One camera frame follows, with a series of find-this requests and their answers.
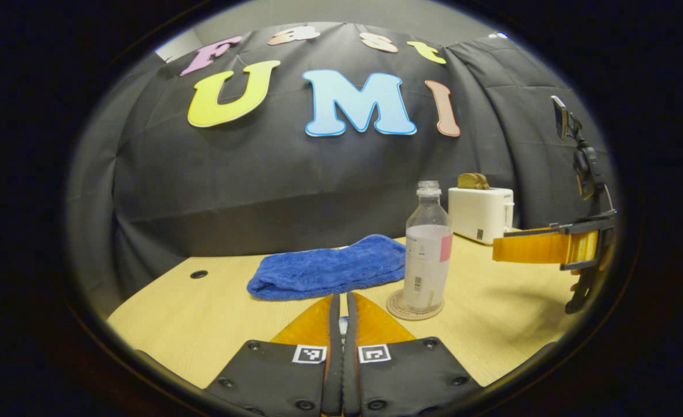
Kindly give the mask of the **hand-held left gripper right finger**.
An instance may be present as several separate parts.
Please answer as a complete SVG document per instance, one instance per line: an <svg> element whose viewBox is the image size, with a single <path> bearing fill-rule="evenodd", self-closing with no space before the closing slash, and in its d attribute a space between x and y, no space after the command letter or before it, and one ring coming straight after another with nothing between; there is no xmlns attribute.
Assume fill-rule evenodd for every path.
<svg viewBox="0 0 683 417"><path fill-rule="evenodd" d="M416 338L358 293L347 306L346 416L427 416L482 391L439 338Z"/></svg>

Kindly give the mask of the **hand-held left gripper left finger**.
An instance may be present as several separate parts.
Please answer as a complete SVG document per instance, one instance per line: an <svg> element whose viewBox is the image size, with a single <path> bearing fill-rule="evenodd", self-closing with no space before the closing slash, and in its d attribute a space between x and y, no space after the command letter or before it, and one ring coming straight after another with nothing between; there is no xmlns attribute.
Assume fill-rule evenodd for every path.
<svg viewBox="0 0 683 417"><path fill-rule="evenodd" d="M338 416L339 295L321 298L270 341L248 340L206 391L260 416Z"/></svg>

